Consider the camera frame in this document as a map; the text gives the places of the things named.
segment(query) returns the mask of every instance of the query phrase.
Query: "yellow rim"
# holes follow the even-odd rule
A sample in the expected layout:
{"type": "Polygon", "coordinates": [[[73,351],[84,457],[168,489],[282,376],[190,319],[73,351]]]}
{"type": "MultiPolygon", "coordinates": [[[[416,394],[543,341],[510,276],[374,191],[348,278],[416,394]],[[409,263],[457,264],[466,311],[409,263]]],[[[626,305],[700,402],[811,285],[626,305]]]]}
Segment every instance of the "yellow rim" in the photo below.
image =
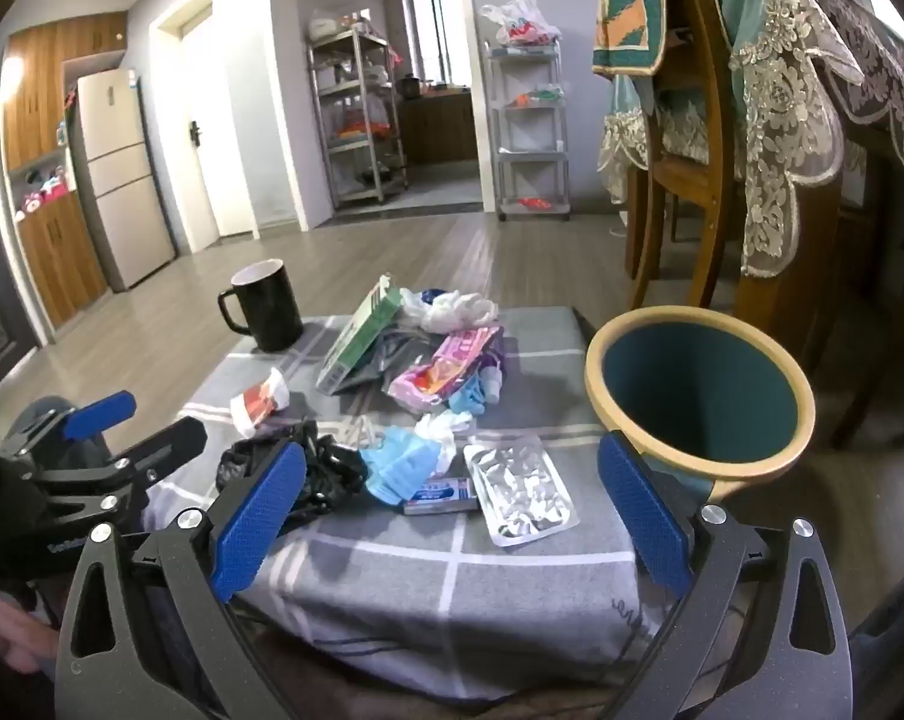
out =
{"type": "Polygon", "coordinates": [[[599,415],[604,426],[610,430],[621,430],[641,445],[641,451],[655,455],[664,463],[678,469],[690,471],[710,479],[750,480],[757,481],[780,475],[789,469],[812,437],[815,425],[815,400],[809,380],[801,371],[799,364],[778,343],[766,333],[746,324],[739,319],[727,317],[709,309],[691,306],[652,306],[622,314],[612,319],[596,333],[592,343],[588,345],[585,355],[585,391],[592,403],[592,408],[599,415]],[[680,452],[661,442],[640,428],[625,412],[618,407],[602,377],[602,360],[609,346],[622,338],[626,333],[646,324],[659,322],[691,322],[705,324],[719,330],[725,330],[742,338],[746,343],[758,348],[785,375],[786,380],[796,398],[798,419],[792,440],[772,457],[752,463],[716,463],[713,460],[680,452]]]}

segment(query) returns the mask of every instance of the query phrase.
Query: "foil packaging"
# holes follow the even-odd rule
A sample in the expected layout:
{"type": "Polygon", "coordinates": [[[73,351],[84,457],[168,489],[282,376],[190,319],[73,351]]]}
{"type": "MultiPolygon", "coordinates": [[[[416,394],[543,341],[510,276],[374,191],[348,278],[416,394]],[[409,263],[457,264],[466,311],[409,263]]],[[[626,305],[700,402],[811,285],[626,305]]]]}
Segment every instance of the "foil packaging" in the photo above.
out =
{"type": "Polygon", "coordinates": [[[537,436],[463,450],[492,542],[517,546],[579,523],[568,490],[537,436]]]}

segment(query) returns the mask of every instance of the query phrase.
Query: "trash can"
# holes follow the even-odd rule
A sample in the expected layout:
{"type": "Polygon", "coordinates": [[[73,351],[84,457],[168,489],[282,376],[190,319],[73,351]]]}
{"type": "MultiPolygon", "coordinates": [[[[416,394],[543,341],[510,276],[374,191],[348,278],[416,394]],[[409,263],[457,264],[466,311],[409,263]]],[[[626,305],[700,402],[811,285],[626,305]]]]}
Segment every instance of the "trash can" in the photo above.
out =
{"type": "Polygon", "coordinates": [[[602,327],[585,390],[604,426],[703,502],[787,471],[815,423],[809,380],[785,349],[689,306],[642,308],[602,327]]]}

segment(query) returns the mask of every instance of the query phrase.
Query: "human hand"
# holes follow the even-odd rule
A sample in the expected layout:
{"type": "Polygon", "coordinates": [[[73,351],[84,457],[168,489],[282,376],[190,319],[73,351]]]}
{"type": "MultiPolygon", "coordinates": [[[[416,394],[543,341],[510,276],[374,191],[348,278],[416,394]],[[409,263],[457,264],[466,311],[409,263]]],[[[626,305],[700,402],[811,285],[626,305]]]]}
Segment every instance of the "human hand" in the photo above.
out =
{"type": "Polygon", "coordinates": [[[23,674],[39,670],[39,659],[55,659],[58,632],[0,594],[0,658],[23,674]]]}

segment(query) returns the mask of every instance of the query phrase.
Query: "blue gripper pad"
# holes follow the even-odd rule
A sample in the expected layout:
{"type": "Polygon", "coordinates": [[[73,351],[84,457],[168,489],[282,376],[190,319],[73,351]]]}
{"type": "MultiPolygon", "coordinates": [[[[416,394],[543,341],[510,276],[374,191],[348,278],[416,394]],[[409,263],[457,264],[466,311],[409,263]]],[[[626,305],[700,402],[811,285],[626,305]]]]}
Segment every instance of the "blue gripper pad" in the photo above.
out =
{"type": "Polygon", "coordinates": [[[74,410],[65,420],[62,435],[67,440],[82,442],[135,415],[135,396],[123,389],[103,397],[84,409],[74,410]]]}
{"type": "Polygon", "coordinates": [[[683,597],[692,586],[689,542],[622,432],[599,442],[599,478],[656,584],[683,597]]]}
{"type": "Polygon", "coordinates": [[[221,603],[252,584],[304,484],[305,452],[290,442],[218,534],[209,584],[221,603]]]}

